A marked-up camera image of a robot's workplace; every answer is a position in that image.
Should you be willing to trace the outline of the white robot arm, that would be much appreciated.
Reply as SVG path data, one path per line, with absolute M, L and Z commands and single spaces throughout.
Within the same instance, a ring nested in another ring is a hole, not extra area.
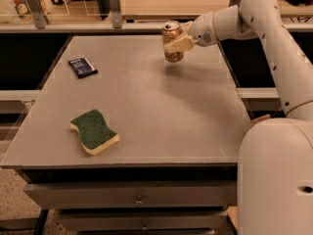
M 284 26 L 277 0 L 239 4 L 184 23 L 167 53 L 226 39 L 259 40 L 282 117 L 256 123 L 238 156 L 238 235 L 313 235 L 313 65 Z

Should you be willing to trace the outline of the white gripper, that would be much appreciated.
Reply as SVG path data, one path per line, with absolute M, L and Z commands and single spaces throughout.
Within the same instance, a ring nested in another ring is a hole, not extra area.
M 184 33 L 163 45 L 165 53 L 185 52 L 192 50 L 195 45 L 207 47 L 216 43 L 214 30 L 214 14 L 208 13 L 197 17 L 193 22 L 182 23 Z

